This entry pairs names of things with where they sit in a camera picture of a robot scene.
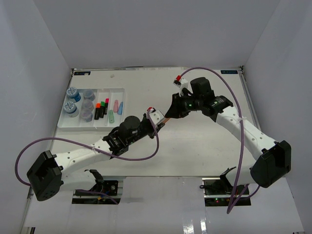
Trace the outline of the orange correction tape pen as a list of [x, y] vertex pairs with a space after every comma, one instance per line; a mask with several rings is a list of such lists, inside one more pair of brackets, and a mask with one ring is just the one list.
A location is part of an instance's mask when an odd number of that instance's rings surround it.
[[168, 122], [170, 120], [170, 118], [165, 118], [164, 120], [163, 120], [163, 123], [165, 124], [166, 122]]

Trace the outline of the blue correction tape pen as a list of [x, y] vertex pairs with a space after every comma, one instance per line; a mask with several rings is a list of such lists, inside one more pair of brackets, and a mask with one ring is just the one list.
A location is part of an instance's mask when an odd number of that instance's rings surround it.
[[117, 114], [122, 115], [122, 111], [123, 111], [123, 102], [120, 103]]

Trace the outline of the pink correction tape pen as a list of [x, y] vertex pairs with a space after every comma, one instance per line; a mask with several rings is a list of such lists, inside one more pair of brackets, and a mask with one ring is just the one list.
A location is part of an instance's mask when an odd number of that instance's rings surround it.
[[113, 111], [114, 113], [117, 113], [118, 112], [118, 108], [119, 108], [119, 101], [116, 99], [114, 101], [114, 106], [113, 106]]

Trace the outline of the green correction tape pen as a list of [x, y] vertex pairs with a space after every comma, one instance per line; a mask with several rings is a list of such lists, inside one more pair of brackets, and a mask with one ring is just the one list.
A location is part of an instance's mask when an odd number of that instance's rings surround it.
[[109, 110], [108, 117], [109, 117], [109, 123], [110, 124], [115, 122], [115, 117], [114, 117], [114, 111], [113, 110]]

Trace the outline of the pink black highlighter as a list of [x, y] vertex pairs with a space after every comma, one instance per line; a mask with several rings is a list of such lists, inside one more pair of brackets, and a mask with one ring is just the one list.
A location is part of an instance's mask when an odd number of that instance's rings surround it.
[[105, 109], [104, 109], [104, 114], [107, 115], [107, 112], [108, 112], [108, 104], [109, 104], [109, 98], [106, 98], [105, 99]]

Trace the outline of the green black highlighter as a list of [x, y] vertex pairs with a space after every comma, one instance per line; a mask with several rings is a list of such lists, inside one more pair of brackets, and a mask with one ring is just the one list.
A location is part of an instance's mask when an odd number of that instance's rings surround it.
[[104, 118], [104, 116], [106, 115], [106, 103], [104, 101], [102, 101], [100, 103], [100, 113], [99, 113], [99, 117], [100, 118]]

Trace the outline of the orange black highlighter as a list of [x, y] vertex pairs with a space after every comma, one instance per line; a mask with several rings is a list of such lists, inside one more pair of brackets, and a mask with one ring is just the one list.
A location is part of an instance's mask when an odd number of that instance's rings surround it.
[[96, 107], [95, 107], [95, 114], [94, 114], [94, 120], [98, 120], [99, 116], [100, 116], [100, 108], [101, 108], [101, 104], [97, 103]]

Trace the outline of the clear clip jar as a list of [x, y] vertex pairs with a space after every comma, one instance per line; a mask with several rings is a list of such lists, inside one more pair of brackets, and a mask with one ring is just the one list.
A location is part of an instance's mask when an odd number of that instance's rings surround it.
[[83, 109], [80, 112], [80, 118], [84, 122], [91, 122], [93, 119], [93, 113], [89, 109]]
[[94, 93], [94, 91], [93, 91], [92, 89], [86, 89], [86, 90], [84, 90], [84, 92], [83, 92], [83, 97], [84, 97], [85, 99], [90, 100], [90, 101], [94, 101], [95, 98], [96, 98], [95, 93]]
[[90, 111], [93, 111], [94, 109], [94, 104], [92, 101], [88, 100], [88, 99], [85, 99], [83, 102], [82, 102], [82, 105], [81, 105], [81, 109], [84, 110], [90, 110]]

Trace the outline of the blue jar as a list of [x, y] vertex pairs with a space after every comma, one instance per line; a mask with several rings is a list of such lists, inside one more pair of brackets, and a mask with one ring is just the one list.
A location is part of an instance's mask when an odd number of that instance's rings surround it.
[[68, 101], [63, 105], [63, 110], [69, 117], [76, 117], [79, 115], [79, 109], [74, 102]]
[[74, 102], [79, 102], [81, 100], [81, 96], [79, 94], [79, 91], [75, 87], [69, 87], [66, 90], [66, 96], [73, 100]]

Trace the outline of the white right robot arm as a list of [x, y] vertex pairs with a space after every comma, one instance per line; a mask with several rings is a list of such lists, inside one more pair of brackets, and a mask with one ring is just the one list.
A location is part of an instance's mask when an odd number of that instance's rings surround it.
[[172, 95], [172, 104], [166, 118], [183, 118], [189, 112], [201, 111], [212, 121], [227, 129], [244, 144], [255, 159], [254, 165], [232, 167], [220, 175], [220, 188], [232, 194], [238, 185], [255, 183], [268, 188], [291, 170], [291, 146], [265, 135], [248, 120], [239, 117], [238, 110], [225, 96], [215, 96], [210, 82], [200, 77], [188, 82], [177, 77], [174, 85], [179, 92]]

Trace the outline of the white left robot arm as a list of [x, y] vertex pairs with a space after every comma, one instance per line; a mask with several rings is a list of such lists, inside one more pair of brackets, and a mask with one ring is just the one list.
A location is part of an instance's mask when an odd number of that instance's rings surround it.
[[102, 175], [93, 169], [80, 170], [112, 158], [122, 159], [130, 145], [146, 136], [157, 138], [164, 119], [160, 111], [146, 113], [143, 119], [129, 116], [109, 135], [91, 145], [67, 153], [41, 153], [27, 172], [37, 201], [46, 201], [60, 191], [82, 189], [99, 194], [103, 189]]

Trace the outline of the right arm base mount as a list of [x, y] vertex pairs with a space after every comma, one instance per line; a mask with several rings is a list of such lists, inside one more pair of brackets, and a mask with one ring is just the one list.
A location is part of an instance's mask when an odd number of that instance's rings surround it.
[[[225, 175], [236, 169], [236, 167], [228, 168], [220, 176], [217, 177], [203, 177], [202, 183], [199, 186], [204, 193], [205, 207], [227, 207], [230, 203], [230, 197], [233, 187], [230, 183], [225, 182]], [[245, 185], [237, 185], [234, 192], [234, 201], [238, 198], [239, 194], [243, 191]], [[251, 206], [251, 199], [247, 198], [249, 189], [246, 189], [236, 206]]]

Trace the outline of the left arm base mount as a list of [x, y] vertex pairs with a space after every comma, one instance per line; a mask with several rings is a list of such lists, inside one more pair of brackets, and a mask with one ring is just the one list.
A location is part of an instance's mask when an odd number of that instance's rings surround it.
[[89, 190], [75, 190], [74, 203], [79, 204], [118, 204], [121, 197], [121, 187], [118, 180], [103, 180], [97, 182]]

